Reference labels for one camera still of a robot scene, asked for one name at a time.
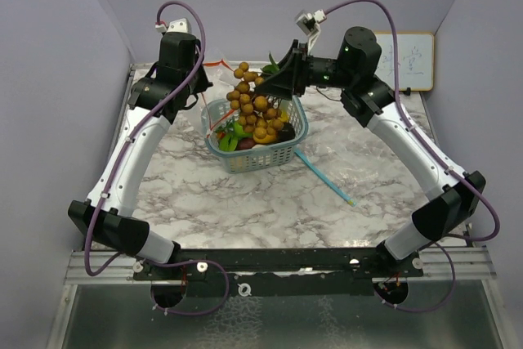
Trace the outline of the brown longan bunch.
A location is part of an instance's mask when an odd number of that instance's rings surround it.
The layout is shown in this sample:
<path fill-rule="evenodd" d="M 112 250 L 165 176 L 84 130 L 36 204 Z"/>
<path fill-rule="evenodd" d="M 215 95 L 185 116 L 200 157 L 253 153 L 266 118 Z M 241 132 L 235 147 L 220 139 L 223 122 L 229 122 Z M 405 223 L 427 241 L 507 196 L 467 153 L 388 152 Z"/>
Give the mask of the brown longan bunch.
<path fill-rule="evenodd" d="M 284 101 L 273 96 L 257 95 L 254 88 L 264 82 L 264 74 L 275 74 L 279 70 L 273 56 L 269 54 L 269 64 L 261 68 L 260 72 L 250 68 L 248 62 L 241 62 L 234 70 L 234 77 L 238 80 L 233 91 L 227 93 L 226 99 L 230 109 L 236 112 L 238 122 L 244 131 L 256 134 L 263 138 L 266 134 L 276 134 L 283 124 L 276 119 L 277 109 L 285 109 Z"/>

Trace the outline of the orange mango toy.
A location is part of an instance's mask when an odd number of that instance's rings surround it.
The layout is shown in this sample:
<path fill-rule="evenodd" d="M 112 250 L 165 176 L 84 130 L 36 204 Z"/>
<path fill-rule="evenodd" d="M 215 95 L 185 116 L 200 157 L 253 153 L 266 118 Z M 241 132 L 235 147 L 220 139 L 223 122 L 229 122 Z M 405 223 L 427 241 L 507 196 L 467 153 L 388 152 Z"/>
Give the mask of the orange mango toy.
<path fill-rule="evenodd" d="M 277 142 L 277 135 L 266 134 L 263 138 L 260 138 L 256 134 L 254 134 L 253 140 L 256 142 L 257 145 L 270 145 Z"/>

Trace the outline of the green toy fruit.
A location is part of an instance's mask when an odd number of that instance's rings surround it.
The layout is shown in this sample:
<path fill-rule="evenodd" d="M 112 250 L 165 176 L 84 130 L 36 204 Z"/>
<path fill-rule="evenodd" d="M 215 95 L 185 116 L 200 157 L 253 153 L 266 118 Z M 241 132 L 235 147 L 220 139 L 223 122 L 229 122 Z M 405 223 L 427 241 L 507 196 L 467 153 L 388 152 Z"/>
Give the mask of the green toy fruit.
<path fill-rule="evenodd" d="M 234 136 L 236 136 L 240 140 L 244 139 L 244 138 L 252 137 L 252 133 L 244 131 L 244 127 L 241 124 L 239 124 L 238 122 L 233 122 L 233 131 L 232 132 L 233 132 Z"/>

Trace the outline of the teal plastic basket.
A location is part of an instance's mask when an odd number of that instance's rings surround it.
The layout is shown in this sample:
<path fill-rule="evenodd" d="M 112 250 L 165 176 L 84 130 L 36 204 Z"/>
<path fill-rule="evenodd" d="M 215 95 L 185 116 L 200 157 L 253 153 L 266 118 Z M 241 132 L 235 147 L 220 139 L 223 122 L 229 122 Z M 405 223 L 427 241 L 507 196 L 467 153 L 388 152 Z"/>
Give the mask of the teal plastic basket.
<path fill-rule="evenodd" d="M 258 127 L 250 132 L 225 99 L 208 104 L 201 123 L 208 150 L 232 174 L 288 163 L 308 133 L 305 111 L 297 98 L 283 102 L 277 129 Z"/>

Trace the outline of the orange zip clear bag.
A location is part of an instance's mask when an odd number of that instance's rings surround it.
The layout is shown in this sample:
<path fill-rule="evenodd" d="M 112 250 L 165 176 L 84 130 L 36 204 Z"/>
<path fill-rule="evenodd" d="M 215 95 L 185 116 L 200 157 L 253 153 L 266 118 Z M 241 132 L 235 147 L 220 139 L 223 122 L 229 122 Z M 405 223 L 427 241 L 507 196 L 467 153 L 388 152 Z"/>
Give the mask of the orange zip clear bag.
<path fill-rule="evenodd" d="M 200 136 L 207 136 L 210 130 L 217 127 L 221 118 L 230 112 L 226 94 L 233 90 L 238 80 L 234 70 L 238 63 L 229 62 L 226 58 L 206 60 L 204 70 L 212 86 L 204 93 L 198 94 L 195 106 L 186 112 L 191 126 Z"/>

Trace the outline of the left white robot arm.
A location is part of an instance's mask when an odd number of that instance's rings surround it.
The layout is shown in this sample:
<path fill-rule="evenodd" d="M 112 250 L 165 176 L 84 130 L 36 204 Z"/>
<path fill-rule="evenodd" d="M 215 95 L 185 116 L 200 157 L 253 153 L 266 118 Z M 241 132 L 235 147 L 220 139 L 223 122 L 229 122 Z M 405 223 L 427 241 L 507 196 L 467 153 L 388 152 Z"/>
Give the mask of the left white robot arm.
<path fill-rule="evenodd" d="M 71 202 L 68 215 L 85 235 L 85 245 L 103 244 L 152 261 L 159 277 L 171 279 L 181 267 L 179 244 L 154 233 L 133 217 L 145 171 L 177 114 L 191 109 L 190 97 L 211 87 L 199 56 L 201 42 L 182 32 L 165 33 L 159 59 L 133 84 L 122 131 L 109 162 L 84 201 Z"/>

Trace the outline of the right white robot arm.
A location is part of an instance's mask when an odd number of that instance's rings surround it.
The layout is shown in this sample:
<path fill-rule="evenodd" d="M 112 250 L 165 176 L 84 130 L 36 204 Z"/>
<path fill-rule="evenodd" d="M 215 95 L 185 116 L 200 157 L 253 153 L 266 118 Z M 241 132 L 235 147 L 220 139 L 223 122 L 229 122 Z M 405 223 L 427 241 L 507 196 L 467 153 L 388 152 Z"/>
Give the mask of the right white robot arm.
<path fill-rule="evenodd" d="M 397 103 L 393 90 L 375 74 L 381 54 L 376 36 L 363 27 L 345 32 L 335 59 L 311 56 L 305 43 L 294 41 L 278 72 L 263 73 L 264 81 L 254 91 L 290 100 L 309 86 L 340 89 L 344 110 L 411 172 L 428 201 L 378 245 L 375 266 L 382 275 L 393 276 L 408 256 L 440 240 L 475 212 L 486 180 L 442 153 Z"/>

